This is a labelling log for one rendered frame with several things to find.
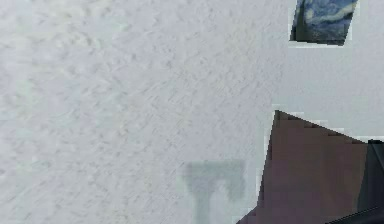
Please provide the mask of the dark brown cabinet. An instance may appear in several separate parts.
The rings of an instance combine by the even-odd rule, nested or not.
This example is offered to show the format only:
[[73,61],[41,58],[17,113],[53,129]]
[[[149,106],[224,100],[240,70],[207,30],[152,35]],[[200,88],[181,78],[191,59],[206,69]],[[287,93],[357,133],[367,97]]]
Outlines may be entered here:
[[257,205],[236,224],[326,224],[357,210],[367,144],[277,110]]

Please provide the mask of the black television set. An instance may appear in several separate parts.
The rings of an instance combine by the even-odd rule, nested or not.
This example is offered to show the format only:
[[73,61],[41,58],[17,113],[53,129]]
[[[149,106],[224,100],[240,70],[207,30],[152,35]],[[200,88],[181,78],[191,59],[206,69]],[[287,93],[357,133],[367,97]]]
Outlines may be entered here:
[[384,224],[383,141],[368,141],[357,211],[327,224]]

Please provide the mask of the blue swirl wall painting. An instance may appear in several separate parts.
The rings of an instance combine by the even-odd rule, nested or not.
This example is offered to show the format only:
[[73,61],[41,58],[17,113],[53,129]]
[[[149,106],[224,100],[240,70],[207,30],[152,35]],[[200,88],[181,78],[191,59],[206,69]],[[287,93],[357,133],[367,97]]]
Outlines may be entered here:
[[343,46],[358,0],[297,0],[290,41]]

